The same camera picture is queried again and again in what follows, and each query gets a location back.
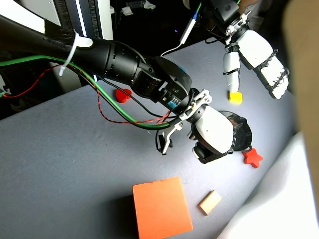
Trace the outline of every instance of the yellow block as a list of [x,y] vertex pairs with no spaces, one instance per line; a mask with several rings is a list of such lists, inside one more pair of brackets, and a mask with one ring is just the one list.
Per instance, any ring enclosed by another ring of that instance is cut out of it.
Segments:
[[221,201],[221,196],[216,191],[211,191],[198,205],[208,215]]
[[243,102],[243,94],[241,92],[235,92],[235,93],[229,92],[228,100],[231,103],[240,105]]

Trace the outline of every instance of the beige block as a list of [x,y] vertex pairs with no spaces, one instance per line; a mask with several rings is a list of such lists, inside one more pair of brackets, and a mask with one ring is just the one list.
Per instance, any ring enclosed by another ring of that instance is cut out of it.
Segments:
[[216,191],[211,191],[198,206],[208,215],[221,201],[221,196]]

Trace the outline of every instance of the zip tie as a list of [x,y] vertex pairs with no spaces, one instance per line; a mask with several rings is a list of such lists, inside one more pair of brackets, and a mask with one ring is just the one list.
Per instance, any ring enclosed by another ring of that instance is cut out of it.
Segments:
[[66,66],[70,63],[70,61],[71,61],[71,59],[72,59],[72,57],[74,55],[75,49],[77,47],[78,38],[79,38],[79,34],[75,31],[75,37],[74,37],[74,42],[73,42],[71,51],[70,51],[70,53],[68,55],[68,58],[66,58],[66,61],[64,62],[64,64],[60,67],[59,76],[63,75],[63,72],[64,72]]

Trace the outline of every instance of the gray table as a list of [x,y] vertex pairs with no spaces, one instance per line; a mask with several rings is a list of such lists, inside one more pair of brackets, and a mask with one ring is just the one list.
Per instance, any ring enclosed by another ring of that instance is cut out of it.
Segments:
[[[96,93],[83,87],[0,121],[0,238],[135,238],[132,185],[180,176],[194,230],[180,239],[209,239],[230,221],[294,132],[294,99],[273,100],[253,71],[241,69],[242,105],[227,100],[224,47],[203,42],[167,56],[193,86],[206,88],[212,106],[247,118],[253,146],[264,157],[254,169],[240,152],[209,164],[193,156],[189,125],[173,135],[167,156],[155,149],[155,132],[105,121]],[[144,100],[159,114],[166,110]],[[150,119],[134,102],[137,119]],[[106,104],[104,112],[121,119]],[[223,197],[209,216],[196,207],[211,190]]]

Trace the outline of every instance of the orange cube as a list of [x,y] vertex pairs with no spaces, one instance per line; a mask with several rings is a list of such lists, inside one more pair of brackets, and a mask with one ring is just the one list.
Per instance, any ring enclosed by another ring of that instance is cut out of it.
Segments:
[[133,186],[140,239],[161,239],[193,230],[179,177]]

